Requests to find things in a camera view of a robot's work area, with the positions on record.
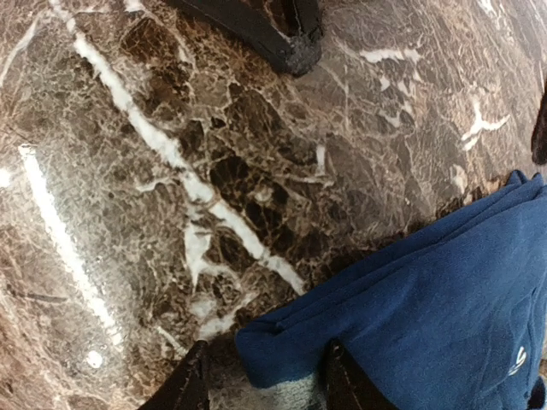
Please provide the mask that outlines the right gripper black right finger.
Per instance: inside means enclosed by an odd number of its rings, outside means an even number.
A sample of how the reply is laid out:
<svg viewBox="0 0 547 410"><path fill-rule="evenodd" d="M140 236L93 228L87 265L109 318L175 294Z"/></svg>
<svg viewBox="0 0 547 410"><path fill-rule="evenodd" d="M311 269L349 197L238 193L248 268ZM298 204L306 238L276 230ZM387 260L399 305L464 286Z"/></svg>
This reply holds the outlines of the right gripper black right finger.
<svg viewBox="0 0 547 410"><path fill-rule="evenodd" d="M397 409L373 384L347 348L333 339L325 358L326 405L332 410Z"/></svg>

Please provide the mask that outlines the navy blue t-shirt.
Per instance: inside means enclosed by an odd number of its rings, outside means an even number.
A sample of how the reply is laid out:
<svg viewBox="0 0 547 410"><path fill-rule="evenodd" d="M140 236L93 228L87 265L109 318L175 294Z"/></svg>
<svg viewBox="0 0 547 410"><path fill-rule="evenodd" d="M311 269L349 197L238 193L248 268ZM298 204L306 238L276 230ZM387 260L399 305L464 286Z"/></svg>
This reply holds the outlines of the navy blue t-shirt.
<svg viewBox="0 0 547 410"><path fill-rule="evenodd" d="M399 409L543 409L546 184L504 187L241 329L250 383L294 386L340 342Z"/></svg>

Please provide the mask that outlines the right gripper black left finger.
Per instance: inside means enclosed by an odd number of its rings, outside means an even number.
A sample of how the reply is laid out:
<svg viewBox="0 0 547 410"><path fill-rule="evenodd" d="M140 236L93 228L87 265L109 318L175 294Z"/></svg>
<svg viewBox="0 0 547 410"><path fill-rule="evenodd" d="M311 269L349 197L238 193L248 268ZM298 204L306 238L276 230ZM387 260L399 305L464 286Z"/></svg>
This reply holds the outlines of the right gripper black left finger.
<svg viewBox="0 0 547 410"><path fill-rule="evenodd" d="M209 344L197 341L159 390L138 410L209 409Z"/></svg>

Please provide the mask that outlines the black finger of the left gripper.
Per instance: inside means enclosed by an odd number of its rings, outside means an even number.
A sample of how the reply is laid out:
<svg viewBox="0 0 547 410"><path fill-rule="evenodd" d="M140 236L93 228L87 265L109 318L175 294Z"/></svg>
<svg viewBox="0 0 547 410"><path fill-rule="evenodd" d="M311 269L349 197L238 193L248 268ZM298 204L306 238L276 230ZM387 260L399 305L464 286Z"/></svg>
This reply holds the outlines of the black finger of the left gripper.
<svg viewBox="0 0 547 410"><path fill-rule="evenodd" d="M547 95L542 95L531 138L532 161L538 166L547 163Z"/></svg>
<svg viewBox="0 0 547 410"><path fill-rule="evenodd" d="M181 0L168 4L233 35L250 46L278 73L301 77L321 59L323 30L317 1L281 3L289 28L287 34L241 1Z"/></svg>

